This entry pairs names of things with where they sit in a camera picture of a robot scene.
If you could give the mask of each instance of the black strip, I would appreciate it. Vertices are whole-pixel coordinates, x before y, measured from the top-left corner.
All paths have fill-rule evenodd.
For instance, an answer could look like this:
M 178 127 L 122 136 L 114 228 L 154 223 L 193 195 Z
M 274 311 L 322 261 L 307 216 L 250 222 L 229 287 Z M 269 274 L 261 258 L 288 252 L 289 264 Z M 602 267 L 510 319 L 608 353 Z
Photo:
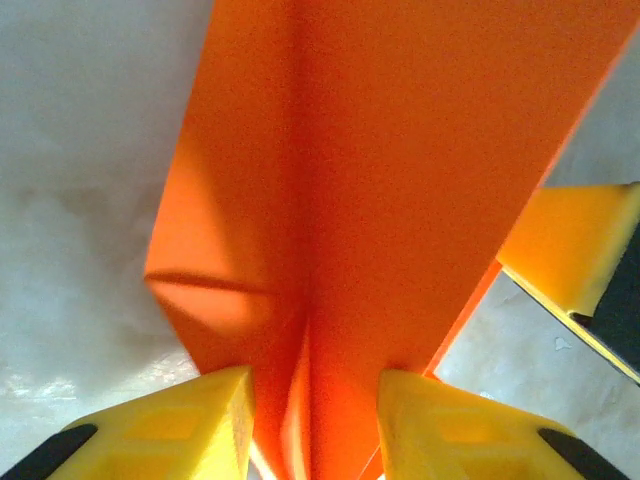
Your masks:
M 586 328 L 640 372 L 640 224 Z
M 45 480 L 97 431 L 98 427 L 86 423 L 52 435 L 0 480 Z
M 583 315 L 582 313 L 578 312 L 571 312 L 569 314 L 569 318 L 576 322 L 578 325 L 585 328 L 589 328 L 593 323 L 593 317 L 590 317 L 589 315 Z
M 630 480 L 579 438 L 552 428 L 541 428 L 538 430 L 538 435 L 585 480 Z

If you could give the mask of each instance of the yellow plastic piece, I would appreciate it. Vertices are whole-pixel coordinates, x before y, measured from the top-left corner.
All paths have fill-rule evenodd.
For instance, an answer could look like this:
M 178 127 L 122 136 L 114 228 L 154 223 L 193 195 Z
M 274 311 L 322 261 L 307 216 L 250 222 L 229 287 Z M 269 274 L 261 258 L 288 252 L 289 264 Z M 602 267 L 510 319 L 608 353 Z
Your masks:
M 378 390 L 380 449 L 387 480 L 578 480 L 539 437 L 561 425 L 400 370 Z
M 51 480 L 245 480 L 251 369 L 220 370 L 81 418 L 95 433 Z
M 593 315 L 639 220 L 640 183 L 543 188 L 498 254 L 507 275 L 636 381 L 640 376 L 570 315 Z

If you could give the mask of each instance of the yellow block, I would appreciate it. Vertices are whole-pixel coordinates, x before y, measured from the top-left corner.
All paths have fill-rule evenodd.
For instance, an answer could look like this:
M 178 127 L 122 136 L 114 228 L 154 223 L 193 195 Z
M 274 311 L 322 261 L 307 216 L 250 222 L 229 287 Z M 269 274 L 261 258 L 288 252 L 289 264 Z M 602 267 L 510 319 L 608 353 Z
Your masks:
M 387 480 L 578 480 L 539 428 L 572 435 L 536 415 L 415 373 L 385 370 L 378 390 Z
M 593 315 L 639 220 L 640 183 L 543 188 L 498 254 L 507 275 L 636 381 L 638 374 L 571 315 Z
M 245 480 L 253 432 L 251 369 L 201 376 L 81 418 L 98 431 L 52 480 Z

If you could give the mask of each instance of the orange surface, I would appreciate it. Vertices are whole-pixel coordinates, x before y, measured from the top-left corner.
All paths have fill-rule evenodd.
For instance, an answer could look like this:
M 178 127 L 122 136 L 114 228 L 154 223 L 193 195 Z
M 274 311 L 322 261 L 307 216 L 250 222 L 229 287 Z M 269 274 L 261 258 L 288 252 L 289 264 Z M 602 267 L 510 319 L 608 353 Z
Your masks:
M 460 330 L 464 327 L 467 320 L 473 314 L 478 303 L 482 300 L 484 294 L 489 290 L 493 282 L 495 281 L 498 274 L 502 271 L 502 265 L 494 260 L 489 265 L 489 268 L 485 271 L 484 275 L 476 285 L 474 292 L 471 294 L 469 299 L 467 300 L 467 304 L 464 306 L 458 318 L 449 328 L 449 332 L 442 340 L 442 343 L 438 347 L 438 350 L 431 357 L 431 361 L 427 365 L 426 370 L 423 372 L 423 376 L 427 378 L 431 378 L 434 380 L 438 380 L 438 377 L 435 376 L 435 369 L 444 357 L 445 353 L 455 340 L 455 338 L 460 333 Z M 382 456 L 380 454 L 380 449 L 378 448 L 371 458 L 369 463 L 367 464 L 364 471 L 360 474 L 361 480 L 377 480 L 380 477 L 380 472 L 382 471 Z
M 472 310 L 639 13 L 216 1 L 147 280 L 201 371 L 254 367 L 279 478 L 360 475 L 380 371 L 425 371 Z

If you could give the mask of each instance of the gray surface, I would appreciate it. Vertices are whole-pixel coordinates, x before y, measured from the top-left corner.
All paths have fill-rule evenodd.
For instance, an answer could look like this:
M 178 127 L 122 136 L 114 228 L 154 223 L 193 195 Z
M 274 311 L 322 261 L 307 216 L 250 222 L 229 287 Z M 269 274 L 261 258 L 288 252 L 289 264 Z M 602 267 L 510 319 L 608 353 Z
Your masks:
M 140 271 L 210 4 L 0 2 L 0 471 L 78 416 L 195 374 Z M 638 52 L 550 182 L 640 179 Z M 442 375 L 565 421 L 640 478 L 637 390 L 498 288 Z
M 548 186 L 640 181 L 640 33 L 580 124 Z

